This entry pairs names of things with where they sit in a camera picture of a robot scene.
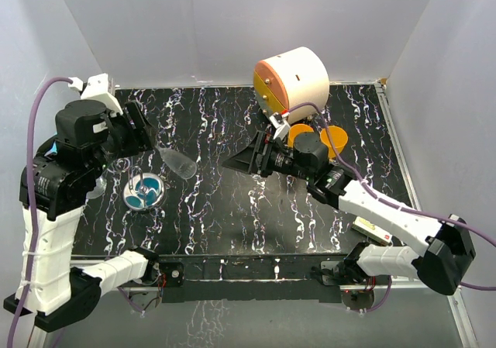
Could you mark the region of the yellow wine glass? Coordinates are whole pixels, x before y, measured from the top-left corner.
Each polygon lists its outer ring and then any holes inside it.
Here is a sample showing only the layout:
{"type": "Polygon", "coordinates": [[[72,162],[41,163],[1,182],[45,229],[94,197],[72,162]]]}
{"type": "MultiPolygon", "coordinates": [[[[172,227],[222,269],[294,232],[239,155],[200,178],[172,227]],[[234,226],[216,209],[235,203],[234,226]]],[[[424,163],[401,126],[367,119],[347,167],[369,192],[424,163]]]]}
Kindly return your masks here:
{"type": "Polygon", "coordinates": [[[288,133],[288,146],[292,148],[294,146],[295,138],[302,133],[313,133],[314,129],[307,124],[297,123],[291,126],[288,133]]]}
{"type": "Polygon", "coordinates": [[[329,159],[334,159],[336,154],[329,142],[328,134],[332,138],[333,145],[338,153],[341,153],[348,143],[348,135],[346,131],[338,126],[329,126],[327,129],[322,129],[320,131],[321,141],[329,148],[329,159]]]}

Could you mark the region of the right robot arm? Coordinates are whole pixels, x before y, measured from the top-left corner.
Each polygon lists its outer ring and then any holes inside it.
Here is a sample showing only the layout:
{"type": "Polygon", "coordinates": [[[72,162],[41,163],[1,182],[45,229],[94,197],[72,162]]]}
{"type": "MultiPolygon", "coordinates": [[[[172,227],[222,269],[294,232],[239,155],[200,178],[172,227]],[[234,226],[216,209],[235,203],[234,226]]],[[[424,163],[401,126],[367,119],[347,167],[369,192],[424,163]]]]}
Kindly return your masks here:
{"type": "Polygon", "coordinates": [[[349,168],[330,162],[328,152],[316,133],[302,133],[288,147],[259,131],[246,148],[222,165],[260,177],[277,172],[300,178],[318,202],[366,219],[403,243],[358,243],[332,268],[314,268],[319,281],[361,284],[371,277],[400,276],[418,279],[441,295],[453,295],[476,256],[463,220],[415,214],[407,205],[366,190],[349,168]]]}

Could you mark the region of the clear wine glass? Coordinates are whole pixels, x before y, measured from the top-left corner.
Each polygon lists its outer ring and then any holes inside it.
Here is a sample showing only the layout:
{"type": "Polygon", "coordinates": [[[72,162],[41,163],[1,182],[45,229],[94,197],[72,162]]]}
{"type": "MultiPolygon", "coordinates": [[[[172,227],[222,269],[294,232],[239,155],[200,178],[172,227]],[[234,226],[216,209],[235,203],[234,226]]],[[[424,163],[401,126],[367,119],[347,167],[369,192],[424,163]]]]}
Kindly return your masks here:
{"type": "Polygon", "coordinates": [[[188,156],[171,148],[158,148],[162,161],[179,177],[188,180],[196,175],[197,164],[188,156]]]}

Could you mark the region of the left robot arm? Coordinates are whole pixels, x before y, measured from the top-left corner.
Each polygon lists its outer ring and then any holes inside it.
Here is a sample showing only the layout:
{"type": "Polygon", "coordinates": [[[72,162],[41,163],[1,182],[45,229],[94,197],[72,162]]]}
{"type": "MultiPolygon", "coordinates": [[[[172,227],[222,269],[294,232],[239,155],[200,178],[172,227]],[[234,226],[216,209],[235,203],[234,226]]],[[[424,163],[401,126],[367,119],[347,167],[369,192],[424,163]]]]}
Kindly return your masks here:
{"type": "Polygon", "coordinates": [[[134,246],[86,267],[71,266],[76,229],[96,181],[114,161],[153,149],[155,129],[135,101],[113,115],[102,102],[77,100],[55,116],[56,134],[27,158],[19,189],[26,224],[22,280],[4,308],[35,314],[55,332],[88,317],[100,298],[130,281],[151,285],[158,256],[134,246]]]}

